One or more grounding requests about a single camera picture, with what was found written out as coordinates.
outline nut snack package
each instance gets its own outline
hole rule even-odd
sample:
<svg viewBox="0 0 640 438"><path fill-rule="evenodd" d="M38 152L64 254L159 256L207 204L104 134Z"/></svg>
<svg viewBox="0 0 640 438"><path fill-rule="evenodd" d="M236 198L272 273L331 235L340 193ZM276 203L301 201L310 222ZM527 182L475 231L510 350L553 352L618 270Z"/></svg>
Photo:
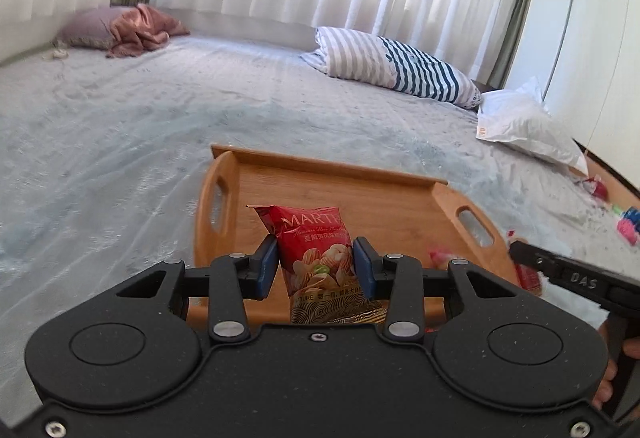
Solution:
<svg viewBox="0 0 640 438"><path fill-rule="evenodd" d="M250 206L278 240L293 324L380 322L385 309L362 294L351 238L337 207Z"/></svg>

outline white wardrobe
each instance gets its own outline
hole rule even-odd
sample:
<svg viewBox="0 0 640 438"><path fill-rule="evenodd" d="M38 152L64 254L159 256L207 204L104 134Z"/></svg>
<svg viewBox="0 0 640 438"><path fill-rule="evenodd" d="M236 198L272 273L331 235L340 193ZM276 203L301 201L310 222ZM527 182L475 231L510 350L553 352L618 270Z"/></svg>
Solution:
<svg viewBox="0 0 640 438"><path fill-rule="evenodd" d="M532 0L507 85L530 75L569 134L640 187L640 0Z"/></svg>

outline green nut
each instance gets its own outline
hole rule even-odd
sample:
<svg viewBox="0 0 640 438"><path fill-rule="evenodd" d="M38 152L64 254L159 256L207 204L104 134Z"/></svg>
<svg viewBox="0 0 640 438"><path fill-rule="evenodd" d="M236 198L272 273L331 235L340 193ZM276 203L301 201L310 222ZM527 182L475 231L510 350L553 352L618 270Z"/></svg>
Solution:
<svg viewBox="0 0 640 438"><path fill-rule="evenodd" d="M331 272L331 269L329 269L329 267L326 265L316 265L311 269L311 272L313 272L314 274L329 274L329 272Z"/></svg>

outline pink pillow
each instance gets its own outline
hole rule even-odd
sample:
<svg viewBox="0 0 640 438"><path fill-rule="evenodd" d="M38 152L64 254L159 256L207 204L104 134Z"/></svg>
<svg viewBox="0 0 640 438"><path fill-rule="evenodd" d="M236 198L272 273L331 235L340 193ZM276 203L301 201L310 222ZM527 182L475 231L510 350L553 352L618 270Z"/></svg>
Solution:
<svg viewBox="0 0 640 438"><path fill-rule="evenodd" d="M111 22L130 9L131 7L100 7L80 12L59 31L54 42L109 50L116 42L109 30Z"/></svg>

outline bed sheet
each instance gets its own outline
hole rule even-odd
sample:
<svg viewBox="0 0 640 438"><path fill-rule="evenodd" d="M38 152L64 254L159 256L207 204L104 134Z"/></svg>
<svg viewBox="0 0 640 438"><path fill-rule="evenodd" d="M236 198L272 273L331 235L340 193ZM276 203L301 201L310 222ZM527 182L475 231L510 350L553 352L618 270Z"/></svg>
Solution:
<svg viewBox="0 0 640 438"><path fill-rule="evenodd" d="M472 112L257 43L191 37L137 59L73 49L0 68L0 418L38 405L22 362L38 326L163 258L191 262L211 142L443 177L502 232L640 276L610 213L475 126ZM604 318L558 288L545 296Z"/></svg>

